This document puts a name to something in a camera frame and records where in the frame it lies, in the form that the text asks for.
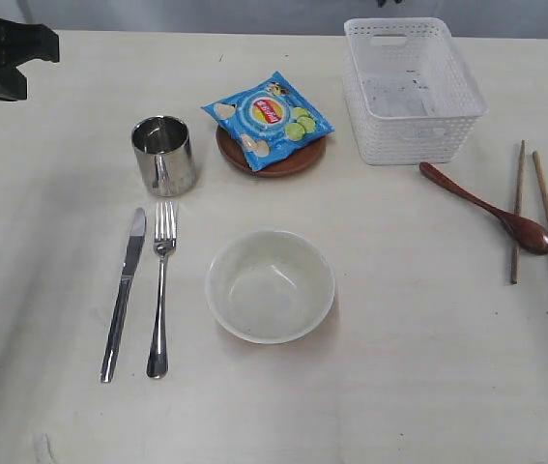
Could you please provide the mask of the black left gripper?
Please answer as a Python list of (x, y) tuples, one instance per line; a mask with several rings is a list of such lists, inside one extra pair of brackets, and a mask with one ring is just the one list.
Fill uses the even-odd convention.
[(27, 79), (18, 67), (32, 60), (60, 61), (59, 36), (43, 24), (0, 18), (0, 101), (25, 101)]

